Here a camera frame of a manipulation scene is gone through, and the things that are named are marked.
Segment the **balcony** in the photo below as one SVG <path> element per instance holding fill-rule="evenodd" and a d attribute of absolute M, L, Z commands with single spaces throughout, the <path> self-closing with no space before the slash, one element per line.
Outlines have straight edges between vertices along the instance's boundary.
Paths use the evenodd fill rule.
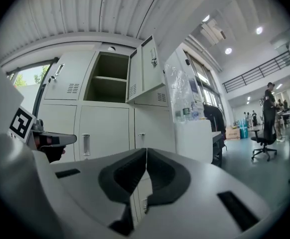
<path fill-rule="evenodd" d="M 229 93 L 252 82 L 260 80 L 289 65 L 290 51 L 286 51 L 279 56 L 267 61 L 266 63 L 223 83 L 223 85 L 226 89 L 226 92 Z"/>

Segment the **locker vent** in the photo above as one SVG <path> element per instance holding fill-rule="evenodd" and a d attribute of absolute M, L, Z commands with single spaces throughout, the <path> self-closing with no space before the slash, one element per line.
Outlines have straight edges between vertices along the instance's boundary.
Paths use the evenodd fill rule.
<path fill-rule="evenodd" d="M 136 84 L 130 87 L 130 98 L 132 95 L 136 94 Z"/>
<path fill-rule="evenodd" d="M 79 90 L 80 84 L 70 83 L 69 87 L 67 88 L 67 93 L 76 94 Z"/>
<path fill-rule="evenodd" d="M 158 101 L 166 102 L 166 95 L 162 93 L 157 93 Z"/>

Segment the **black slot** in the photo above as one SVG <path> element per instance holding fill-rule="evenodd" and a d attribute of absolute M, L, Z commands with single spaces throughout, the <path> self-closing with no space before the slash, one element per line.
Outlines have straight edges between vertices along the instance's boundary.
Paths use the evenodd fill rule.
<path fill-rule="evenodd" d="M 226 191 L 217 195 L 242 231 L 259 221 L 232 192 Z"/>
<path fill-rule="evenodd" d="M 79 170 L 77 169 L 70 169 L 70 170 L 65 170 L 65 171 L 61 171 L 61 172 L 56 172 L 55 175 L 57 178 L 64 178 L 64 177 L 68 177 L 68 176 L 72 176 L 74 174 L 80 173 Z"/>

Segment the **ceiling light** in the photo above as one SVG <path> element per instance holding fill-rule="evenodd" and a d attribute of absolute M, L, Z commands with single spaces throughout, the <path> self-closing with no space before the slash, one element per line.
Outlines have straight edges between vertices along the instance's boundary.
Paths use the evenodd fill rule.
<path fill-rule="evenodd" d="M 209 15 L 203 19 L 203 22 L 206 22 L 207 20 L 209 20 Z"/>
<path fill-rule="evenodd" d="M 228 54 L 230 54 L 232 52 L 232 49 L 231 48 L 227 48 L 226 50 L 225 50 L 225 53 L 228 55 Z"/>
<path fill-rule="evenodd" d="M 262 26 L 260 26 L 260 27 L 258 27 L 257 29 L 256 29 L 256 33 L 257 34 L 261 34 L 263 32 L 263 27 Z"/>

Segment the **open locker door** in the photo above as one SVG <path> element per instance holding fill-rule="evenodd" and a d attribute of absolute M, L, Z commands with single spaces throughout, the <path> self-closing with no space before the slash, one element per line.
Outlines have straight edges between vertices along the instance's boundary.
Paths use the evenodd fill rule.
<path fill-rule="evenodd" d="M 159 62 L 154 38 L 150 36 L 130 55 L 126 103 L 164 85 L 163 65 Z"/>

